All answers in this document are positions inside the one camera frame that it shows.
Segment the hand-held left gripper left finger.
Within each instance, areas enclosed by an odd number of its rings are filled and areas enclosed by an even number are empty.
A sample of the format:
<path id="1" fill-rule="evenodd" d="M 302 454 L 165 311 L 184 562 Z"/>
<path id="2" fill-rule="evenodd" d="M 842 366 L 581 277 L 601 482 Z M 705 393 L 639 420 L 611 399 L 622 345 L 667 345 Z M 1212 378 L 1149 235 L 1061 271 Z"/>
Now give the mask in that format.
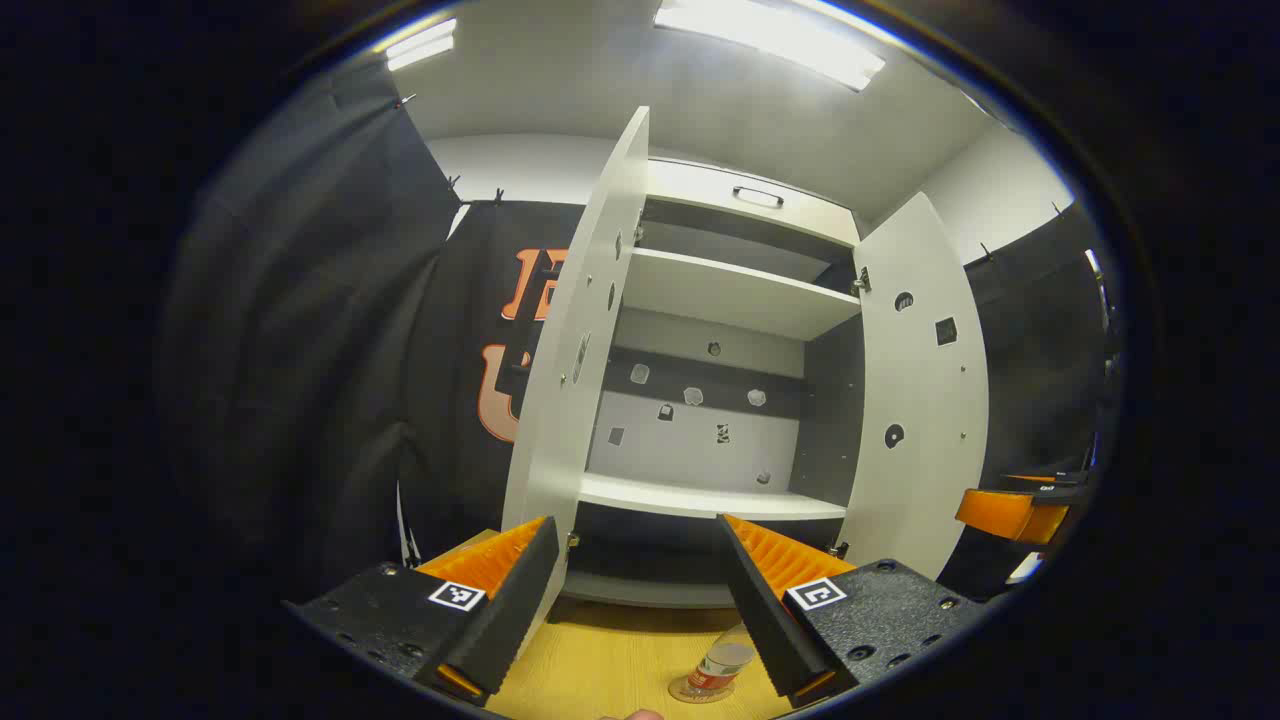
<path id="1" fill-rule="evenodd" d="M 287 609 L 338 650 L 483 707 L 532 629 L 561 552 L 539 516 L 416 568 L 383 562 Z"/>

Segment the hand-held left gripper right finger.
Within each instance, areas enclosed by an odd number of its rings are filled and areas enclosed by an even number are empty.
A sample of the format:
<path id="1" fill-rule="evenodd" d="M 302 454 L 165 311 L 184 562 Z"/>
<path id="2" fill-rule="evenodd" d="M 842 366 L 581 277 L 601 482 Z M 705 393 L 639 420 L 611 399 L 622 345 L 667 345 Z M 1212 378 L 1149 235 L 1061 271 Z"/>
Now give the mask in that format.
<path id="1" fill-rule="evenodd" d="M 716 519 L 717 562 L 778 696 L 794 708 L 932 660 L 991 616 L 896 559 L 854 566 L 753 521 Z"/>

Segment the clear plastic bottle red label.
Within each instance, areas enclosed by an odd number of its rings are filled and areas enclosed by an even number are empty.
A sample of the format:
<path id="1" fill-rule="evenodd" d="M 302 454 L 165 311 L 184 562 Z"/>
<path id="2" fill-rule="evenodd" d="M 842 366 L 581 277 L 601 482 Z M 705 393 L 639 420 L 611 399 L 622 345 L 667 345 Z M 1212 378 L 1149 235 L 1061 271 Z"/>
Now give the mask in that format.
<path id="1" fill-rule="evenodd" d="M 755 660 L 756 648 L 744 623 L 723 632 L 692 670 L 668 684 L 668 693 L 687 705 L 709 705 L 733 693 L 739 675 Z"/>

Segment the white cabinet door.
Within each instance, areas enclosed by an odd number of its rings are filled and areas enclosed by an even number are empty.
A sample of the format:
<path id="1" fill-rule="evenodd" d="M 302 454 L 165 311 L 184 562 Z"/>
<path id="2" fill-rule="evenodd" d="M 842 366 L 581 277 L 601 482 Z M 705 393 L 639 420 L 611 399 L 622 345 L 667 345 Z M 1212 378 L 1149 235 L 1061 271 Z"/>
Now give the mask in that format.
<path id="1" fill-rule="evenodd" d="M 910 197 L 855 249 L 861 305 L 861 439 L 840 541 L 863 565 L 896 559 L 936 579 L 979 484 L 989 373 L 975 296 L 933 204 Z"/>
<path id="2" fill-rule="evenodd" d="M 581 478 L 646 201 L 649 128 L 650 109 L 640 106 L 582 210 L 531 355 L 500 528 L 548 518 L 557 536 L 550 577 L 534 596 L 521 651 L 547 620 L 567 574 Z"/>

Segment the white lower cabinet shelf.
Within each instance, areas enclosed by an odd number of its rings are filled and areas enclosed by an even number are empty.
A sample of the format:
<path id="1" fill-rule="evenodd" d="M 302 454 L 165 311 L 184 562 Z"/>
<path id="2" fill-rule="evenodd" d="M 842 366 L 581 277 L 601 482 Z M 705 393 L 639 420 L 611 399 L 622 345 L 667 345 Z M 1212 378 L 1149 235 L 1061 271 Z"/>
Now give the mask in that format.
<path id="1" fill-rule="evenodd" d="M 844 506 L 790 492 L 699 489 L 594 473 L 582 475 L 579 500 L 612 509 L 696 519 L 728 514 L 749 521 L 814 521 L 846 515 Z"/>

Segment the white cabinet shelf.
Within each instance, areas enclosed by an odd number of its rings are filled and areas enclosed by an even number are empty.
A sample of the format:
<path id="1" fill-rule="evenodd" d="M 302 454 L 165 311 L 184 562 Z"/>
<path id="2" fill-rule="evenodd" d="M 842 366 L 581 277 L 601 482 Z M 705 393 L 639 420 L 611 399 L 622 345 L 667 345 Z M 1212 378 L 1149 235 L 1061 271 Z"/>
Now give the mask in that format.
<path id="1" fill-rule="evenodd" d="M 677 252 L 636 249 L 623 305 L 808 342 L 861 313 L 847 293 Z"/>
<path id="2" fill-rule="evenodd" d="M 579 500 L 612 509 L 696 519 L 728 514 L 749 521 L 814 521 L 846 515 L 844 506 L 790 492 L 699 489 L 594 473 L 582 475 Z"/>

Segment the white cabinet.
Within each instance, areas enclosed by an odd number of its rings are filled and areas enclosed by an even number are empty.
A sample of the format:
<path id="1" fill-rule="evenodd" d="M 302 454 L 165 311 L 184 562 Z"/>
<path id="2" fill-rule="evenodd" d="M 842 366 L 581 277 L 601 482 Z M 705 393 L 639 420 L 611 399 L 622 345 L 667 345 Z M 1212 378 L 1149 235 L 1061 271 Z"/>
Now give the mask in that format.
<path id="1" fill-rule="evenodd" d="M 646 192 L 634 250 L 728 263 L 850 295 L 859 245 L 681 210 L 653 202 Z M 584 474 L 699 489 L 790 492 L 847 511 L 861 439 L 861 314 L 801 342 L 627 307 L 625 290 Z M 531 363 L 504 372 L 517 383 L 513 401 L 522 404 L 530 370 Z M 717 562 L 684 532 L 690 523 L 713 519 L 579 500 L 567 574 L 556 600 L 570 593 L 675 609 L 724 603 Z M 823 530 L 826 544 L 849 552 L 838 538 L 844 520 L 772 523 Z"/>

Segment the white upper cabinet shelf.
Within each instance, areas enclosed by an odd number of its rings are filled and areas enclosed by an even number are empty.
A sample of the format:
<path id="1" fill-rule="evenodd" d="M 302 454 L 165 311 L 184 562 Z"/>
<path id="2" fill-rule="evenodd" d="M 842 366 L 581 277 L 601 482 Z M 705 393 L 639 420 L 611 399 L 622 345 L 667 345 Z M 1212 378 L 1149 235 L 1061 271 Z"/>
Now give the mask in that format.
<path id="1" fill-rule="evenodd" d="M 847 293 L 677 252 L 636 249 L 623 305 L 808 342 L 861 313 Z"/>

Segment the long ceiling light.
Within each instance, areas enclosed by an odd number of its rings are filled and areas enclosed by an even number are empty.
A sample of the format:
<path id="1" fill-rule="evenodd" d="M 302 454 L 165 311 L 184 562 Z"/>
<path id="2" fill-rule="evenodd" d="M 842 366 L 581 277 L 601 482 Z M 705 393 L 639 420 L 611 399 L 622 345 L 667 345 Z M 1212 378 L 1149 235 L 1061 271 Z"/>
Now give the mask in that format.
<path id="1" fill-rule="evenodd" d="M 390 45 L 384 51 L 388 70 L 397 72 L 452 51 L 457 26 L 456 18 L 448 19 Z"/>
<path id="2" fill-rule="evenodd" d="M 662 0 L 654 26 L 750 47 L 861 92 L 886 60 L 844 29 L 759 0 Z"/>

